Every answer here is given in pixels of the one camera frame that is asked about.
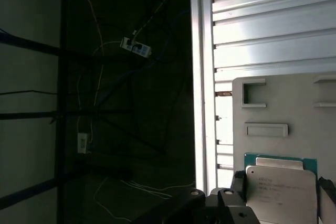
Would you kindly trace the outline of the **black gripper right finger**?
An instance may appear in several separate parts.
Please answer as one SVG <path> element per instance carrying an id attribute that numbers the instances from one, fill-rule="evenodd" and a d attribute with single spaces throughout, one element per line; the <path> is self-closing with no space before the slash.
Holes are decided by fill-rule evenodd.
<path id="1" fill-rule="evenodd" d="M 330 179 L 320 177 L 319 218 L 323 224 L 336 224 L 335 221 L 335 184 Z"/>

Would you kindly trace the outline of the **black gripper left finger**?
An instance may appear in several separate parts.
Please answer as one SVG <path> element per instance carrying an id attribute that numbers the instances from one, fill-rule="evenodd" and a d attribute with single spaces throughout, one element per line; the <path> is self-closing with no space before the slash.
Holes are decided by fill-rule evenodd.
<path id="1" fill-rule="evenodd" d="M 259 223 L 246 205 L 246 172 L 234 173 L 230 188 L 216 188 L 210 195 L 187 188 L 165 200 L 132 223 Z"/>

